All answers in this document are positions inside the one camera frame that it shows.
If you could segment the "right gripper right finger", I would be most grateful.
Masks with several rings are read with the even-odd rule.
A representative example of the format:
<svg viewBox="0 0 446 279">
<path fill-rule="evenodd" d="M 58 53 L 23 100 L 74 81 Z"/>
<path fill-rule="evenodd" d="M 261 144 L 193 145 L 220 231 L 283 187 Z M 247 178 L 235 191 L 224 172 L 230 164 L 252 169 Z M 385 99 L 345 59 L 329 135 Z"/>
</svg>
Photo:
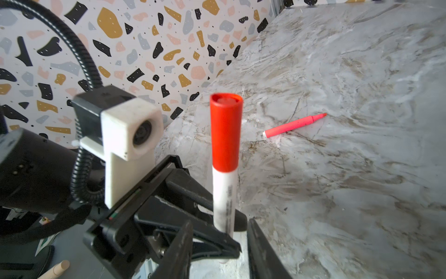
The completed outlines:
<svg viewBox="0 0 446 279">
<path fill-rule="evenodd" d="M 292 279 L 254 219 L 247 224 L 251 279 Z"/>
</svg>

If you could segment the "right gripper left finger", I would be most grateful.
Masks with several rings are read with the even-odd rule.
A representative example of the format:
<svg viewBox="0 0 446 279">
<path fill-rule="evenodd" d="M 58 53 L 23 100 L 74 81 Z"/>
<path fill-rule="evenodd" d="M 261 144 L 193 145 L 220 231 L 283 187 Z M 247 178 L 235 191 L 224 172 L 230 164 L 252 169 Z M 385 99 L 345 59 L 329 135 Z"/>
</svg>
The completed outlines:
<svg viewBox="0 0 446 279">
<path fill-rule="evenodd" d="M 193 224 L 187 220 L 177 232 L 151 279 L 188 279 L 192 247 Z"/>
</svg>

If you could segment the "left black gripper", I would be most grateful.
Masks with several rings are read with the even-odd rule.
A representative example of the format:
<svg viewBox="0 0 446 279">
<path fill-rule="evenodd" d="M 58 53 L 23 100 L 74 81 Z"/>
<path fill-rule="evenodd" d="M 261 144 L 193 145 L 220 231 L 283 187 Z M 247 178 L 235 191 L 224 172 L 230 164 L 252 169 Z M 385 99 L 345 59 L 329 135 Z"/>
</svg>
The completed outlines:
<svg viewBox="0 0 446 279">
<path fill-rule="evenodd" d="M 188 213 L 193 203 L 184 197 L 213 211 L 213 195 L 169 155 L 84 233 L 83 243 L 115 279 L 130 279 L 146 258 L 181 248 L 192 260 L 239 258 L 241 245 Z"/>
</svg>

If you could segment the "red pink marker pen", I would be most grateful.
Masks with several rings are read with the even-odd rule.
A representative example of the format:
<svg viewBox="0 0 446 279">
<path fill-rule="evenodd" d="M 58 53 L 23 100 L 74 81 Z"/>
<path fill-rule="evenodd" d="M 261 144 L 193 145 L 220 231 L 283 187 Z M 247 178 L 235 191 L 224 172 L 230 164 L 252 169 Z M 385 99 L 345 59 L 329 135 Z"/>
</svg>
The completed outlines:
<svg viewBox="0 0 446 279">
<path fill-rule="evenodd" d="M 317 120 L 323 119 L 327 115 L 328 115 L 327 113 L 322 113 L 319 115 L 307 116 L 307 117 L 292 121 L 290 123 L 286 123 L 286 124 L 271 128 L 269 130 L 265 130 L 263 132 L 263 136 L 265 136 L 266 138 L 270 138 L 270 137 L 274 137 L 274 136 L 286 133 L 288 131 L 296 130 L 301 127 L 313 124 Z"/>
</svg>

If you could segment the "red pen cap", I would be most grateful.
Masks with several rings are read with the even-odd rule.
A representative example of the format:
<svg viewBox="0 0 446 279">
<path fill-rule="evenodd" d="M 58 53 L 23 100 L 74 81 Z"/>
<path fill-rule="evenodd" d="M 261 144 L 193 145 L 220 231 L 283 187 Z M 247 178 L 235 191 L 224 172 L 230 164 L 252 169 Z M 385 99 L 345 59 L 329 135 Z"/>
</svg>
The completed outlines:
<svg viewBox="0 0 446 279">
<path fill-rule="evenodd" d="M 238 168 L 243 98 L 216 93 L 210 97 L 213 167 L 222 173 Z"/>
</svg>

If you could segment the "thin white red pen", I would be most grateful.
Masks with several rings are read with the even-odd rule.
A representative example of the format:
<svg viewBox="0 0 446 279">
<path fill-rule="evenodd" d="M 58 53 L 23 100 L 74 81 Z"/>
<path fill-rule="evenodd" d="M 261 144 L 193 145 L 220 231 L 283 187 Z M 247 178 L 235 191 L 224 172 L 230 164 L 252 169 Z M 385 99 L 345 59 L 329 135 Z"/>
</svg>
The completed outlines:
<svg viewBox="0 0 446 279">
<path fill-rule="evenodd" d="M 213 223 L 215 228 L 233 237 L 238 170 L 224 173 L 213 167 Z"/>
</svg>

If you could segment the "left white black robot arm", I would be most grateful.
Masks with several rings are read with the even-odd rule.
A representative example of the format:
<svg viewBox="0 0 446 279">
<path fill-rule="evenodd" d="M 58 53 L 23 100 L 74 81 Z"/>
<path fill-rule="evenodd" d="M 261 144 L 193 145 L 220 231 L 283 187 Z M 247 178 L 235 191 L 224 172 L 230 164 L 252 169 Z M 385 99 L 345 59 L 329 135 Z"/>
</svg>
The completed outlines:
<svg viewBox="0 0 446 279">
<path fill-rule="evenodd" d="M 213 196 L 188 173 L 177 156 L 154 161 L 163 134 L 161 111 L 149 103 L 128 101 L 108 110 L 80 106 L 86 127 L 100 136 L 84 136 L 81 146 L 106 163 L 95 201 L 76 206 L 70 191 L 77 154 L 25 129 L 1 137 L 1 205 L 56 214 L 35 230 L 1 238 L 24 244 L 66 230 L 97 215 L 85 244 L 117 279 L 128 279 L 146 259 L 167 260 L 174 244 L 191 237 L 188 261 L 236 259 L 241 246 L 217 230 L 201 208 L 213 208 Z"/>
</svg>

